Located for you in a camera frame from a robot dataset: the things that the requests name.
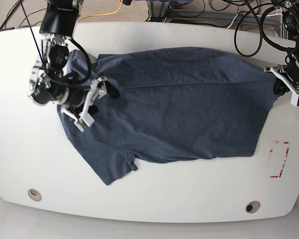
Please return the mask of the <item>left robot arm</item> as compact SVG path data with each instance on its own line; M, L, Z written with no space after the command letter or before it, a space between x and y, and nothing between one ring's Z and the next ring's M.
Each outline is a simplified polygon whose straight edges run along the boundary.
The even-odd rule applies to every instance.
M285 52L286 64L275 67L275 72L286 80L285 85L289 90L294 89L299 95L299 0L273 0L273 6L265 10L259 20L262 38L272 47ZM284 28L294 37L295 47L283 47L271 41L263 31L263 22L272 11L280 8Z

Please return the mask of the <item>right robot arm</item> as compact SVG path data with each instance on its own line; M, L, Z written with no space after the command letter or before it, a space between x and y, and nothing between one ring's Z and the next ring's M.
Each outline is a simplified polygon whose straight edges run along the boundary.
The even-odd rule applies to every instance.
M39 56L31 70L29 97L40 106L54 102L60 106L60 111L72 118L76 124L87 126L94 122L92 114L98 111L94 100L106 95L117 99L119 92L103 76L86 85L92 74L91 58L73 39L82 4L81 0L47 2L39 30L44 39L41 40L41 46L37 47ZM83 77L77 72L65 74L63 71L70 57L67 40L83 55L87 67Z

